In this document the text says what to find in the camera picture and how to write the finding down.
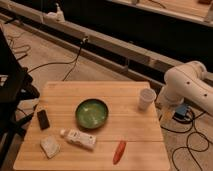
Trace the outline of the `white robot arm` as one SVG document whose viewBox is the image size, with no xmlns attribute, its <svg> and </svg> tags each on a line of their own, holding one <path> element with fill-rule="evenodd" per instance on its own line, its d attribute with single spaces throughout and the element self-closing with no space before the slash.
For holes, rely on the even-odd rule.
<svg viewBox="0 0 213 171">
<path fill-rule="evenodd" d="M 166 71 L 165 85 L 157 98 L 164 119 L 171 118 L 185 98 L 213 114 L 213 87 L 204 82 L 206 73 L 205 65 L 199 61 L 187 62 Z"/>
</svg>

